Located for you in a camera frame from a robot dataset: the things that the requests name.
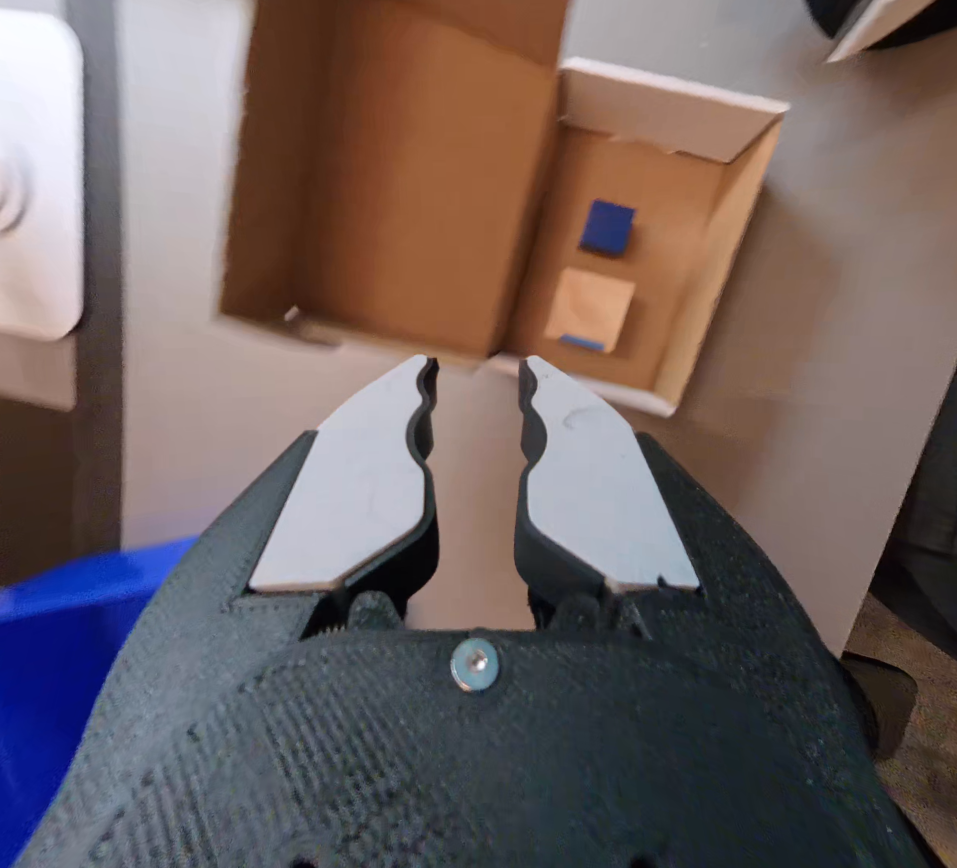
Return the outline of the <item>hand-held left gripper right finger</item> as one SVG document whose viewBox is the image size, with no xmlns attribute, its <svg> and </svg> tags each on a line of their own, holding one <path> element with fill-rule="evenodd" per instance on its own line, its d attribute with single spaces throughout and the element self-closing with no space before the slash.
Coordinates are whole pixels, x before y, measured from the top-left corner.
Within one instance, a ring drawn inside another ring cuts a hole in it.
<svg viewBox="0 0 957 868">
<path fill-rule="evenodd" d="M 700 579 L 630 424 L 539 356 L 520 363 L 517 571 L 534 595 L 696 591 Z"/>
</svg>

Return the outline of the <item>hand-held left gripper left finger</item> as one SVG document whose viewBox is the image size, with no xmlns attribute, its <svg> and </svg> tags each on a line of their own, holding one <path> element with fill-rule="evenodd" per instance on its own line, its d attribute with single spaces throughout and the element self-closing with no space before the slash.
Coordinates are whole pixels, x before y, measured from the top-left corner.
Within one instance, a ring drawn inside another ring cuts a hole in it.
<svg viewBox="0 0 957 868">
<path fill-rule="evenodd" d="M 248 586 L 335 589 L 413 533 L 426 516 L 426 458 L 437 360 L 415 354 L 319 425 Z"/>
</svg>

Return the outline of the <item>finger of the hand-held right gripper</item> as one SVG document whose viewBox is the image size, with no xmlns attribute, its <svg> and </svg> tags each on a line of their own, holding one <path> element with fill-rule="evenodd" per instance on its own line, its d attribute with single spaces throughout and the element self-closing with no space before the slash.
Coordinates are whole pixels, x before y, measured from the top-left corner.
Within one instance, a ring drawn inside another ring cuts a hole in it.
<svg viewBox="0 0 957 868">
<path fill-rule="evenodd" d="M 852 58 L 888 37 L 937 0 L 858 0 L 834 40 L 827 63 Z"/>
</svg>

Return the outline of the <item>cardboard box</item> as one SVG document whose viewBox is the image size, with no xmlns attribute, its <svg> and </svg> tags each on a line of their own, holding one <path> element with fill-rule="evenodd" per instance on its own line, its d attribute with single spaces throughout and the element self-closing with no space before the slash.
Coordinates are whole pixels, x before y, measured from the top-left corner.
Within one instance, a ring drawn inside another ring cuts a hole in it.
<svg viewBox="0 0 957 868">
<path fill-rule="evenodd" d="M 582 58 L 569 0 L 257 0 L 219 310 L 670 418 L 789 105 Z M 616 260 L 593 199 L 637 211 Z M 610 354 L 544 337 L 569 267 L 636 284 Z"/>
</svg>

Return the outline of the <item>blue plastic bin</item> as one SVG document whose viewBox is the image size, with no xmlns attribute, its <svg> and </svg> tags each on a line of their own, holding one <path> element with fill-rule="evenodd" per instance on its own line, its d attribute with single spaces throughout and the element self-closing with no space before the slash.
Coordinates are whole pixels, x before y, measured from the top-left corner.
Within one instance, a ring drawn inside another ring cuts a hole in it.
<svg viewBox="0 0 957 868">
<path fill-rule="evenodd" d="M 2 588 L 3 867 L 54 799 L 144 607 L 196 540 L 90 555 Z"/>
</svg>

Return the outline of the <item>grey desk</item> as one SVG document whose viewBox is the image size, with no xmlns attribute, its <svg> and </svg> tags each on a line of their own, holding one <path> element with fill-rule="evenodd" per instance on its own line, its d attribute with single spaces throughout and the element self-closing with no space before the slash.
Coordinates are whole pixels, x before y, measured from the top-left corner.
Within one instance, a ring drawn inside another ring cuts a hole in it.
<svg viewBox="0 0 957 868">
<path fill-rule="evenodd" d="M 400 355 L 215 321 L 253 0 L 116 0 L 123 550 L 205 529 Z M 829 64 L 801 0 L 573 0 L 568 55 L 791 104 L 684 399 L 635 415 L 844 648 L 955 364 L 955 34 Z"/>
</svg>

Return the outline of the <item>pale wooden block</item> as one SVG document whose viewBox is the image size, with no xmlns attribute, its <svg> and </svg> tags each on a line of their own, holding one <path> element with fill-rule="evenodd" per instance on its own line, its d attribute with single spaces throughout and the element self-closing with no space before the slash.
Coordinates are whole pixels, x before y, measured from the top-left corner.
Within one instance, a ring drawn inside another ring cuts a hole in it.
<svg viewBox="0 0 957 868">
<path fill-rule="evenodd" d="M 616 348 L 635 292 L 633 282 L 566 268 L 558 278 L 544 337 L 610 354 Z"/>
</svg>

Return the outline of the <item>small blue cube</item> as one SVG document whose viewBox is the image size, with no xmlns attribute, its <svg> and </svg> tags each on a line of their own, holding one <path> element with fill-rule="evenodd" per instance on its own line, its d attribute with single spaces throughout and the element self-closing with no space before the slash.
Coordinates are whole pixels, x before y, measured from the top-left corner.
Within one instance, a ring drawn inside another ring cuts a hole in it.
<svg viewBox="0 0 957 868">
<path fill-rule="evenodd" d="M 578 249 L 610 260 L 623 257 L 629 247 L 636 214 L 635 208 L 593 199 Z"/>
</svg>

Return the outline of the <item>white plastic tray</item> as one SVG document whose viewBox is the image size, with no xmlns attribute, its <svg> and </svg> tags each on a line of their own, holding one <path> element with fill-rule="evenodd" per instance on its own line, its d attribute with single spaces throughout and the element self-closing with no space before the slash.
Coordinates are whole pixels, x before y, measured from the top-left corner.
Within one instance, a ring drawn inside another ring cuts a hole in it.
<svg viewBox="0 0 957 868">
<path fill-rule="evenodd" d="M 84 305 L 83 62 L 60 18 L 1 11 L 1 329 L 40 343 Z"/>
</svg>

